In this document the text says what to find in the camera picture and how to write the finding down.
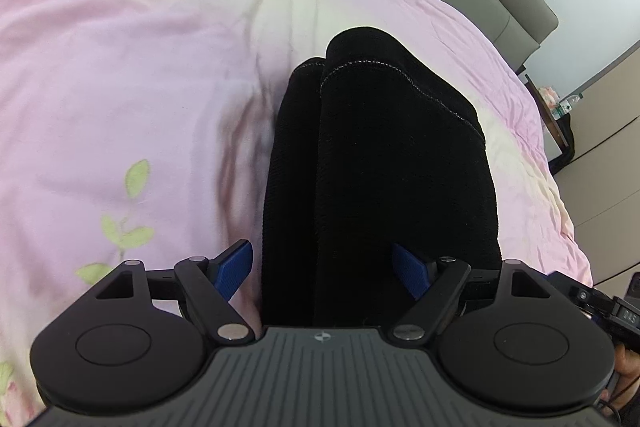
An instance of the bed sheet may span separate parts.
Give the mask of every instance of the bed sheet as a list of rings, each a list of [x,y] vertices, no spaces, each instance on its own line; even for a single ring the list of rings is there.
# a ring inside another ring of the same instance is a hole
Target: bed sheet
[[[122,259],[167,268],[248,238],[254,270],[232,303],[260,327],[278,104],[297,64],[361,25],[474,104],[503,257],[591,283],[533,101],[439,0],[0,0],[0,425],[42,408],[35,335]]]

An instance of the gray ribbed panel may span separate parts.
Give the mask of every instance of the gray ribbed panel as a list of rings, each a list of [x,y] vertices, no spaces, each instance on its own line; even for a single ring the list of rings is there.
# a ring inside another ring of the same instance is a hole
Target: gray ribbed panel
[[[125,417],[51,409],[34,427],[599,427],[595,410],[510,417],[460,396],[426,353],[385,343],[376,330],[270,328],[257,344],[225,348],[180,396]]]

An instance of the black pants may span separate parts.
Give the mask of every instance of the black pants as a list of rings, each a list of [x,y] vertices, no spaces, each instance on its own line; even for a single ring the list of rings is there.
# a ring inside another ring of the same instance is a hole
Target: black pants
[[[393,243],[498,269],[497,235],[474,108],[398,41],[355,28],[295,69],[264,202],[265,325],[391,325],[414,303]]]

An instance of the black handheld device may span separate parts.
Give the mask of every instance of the black handheld device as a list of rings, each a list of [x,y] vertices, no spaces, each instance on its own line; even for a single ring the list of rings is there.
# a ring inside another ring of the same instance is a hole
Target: black handheld device
[[[415,305],[388,331],[256,338],[228,304],[252,267],[248,241],[169,270],[125,261],[34,341],[48,407],[32,426],[610,425],[595,404],[614,343],[640,351],[632,305],[514,259],[472,270],[394,245],[392,264]]]

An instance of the plastic bottle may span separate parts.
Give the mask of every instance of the plastic bottle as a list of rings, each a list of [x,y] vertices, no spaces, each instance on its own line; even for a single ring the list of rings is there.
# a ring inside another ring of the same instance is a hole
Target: plastic bottle
[[[582,93],[580,94],[572,94],[568,96],[564,100],[562,100],[556,107],[551,108],[551,116],[554,117],[554,120],[559,120],[564,115],[566,115],[569,111],[574,108],[575,104],[580,102],[583,98]]]

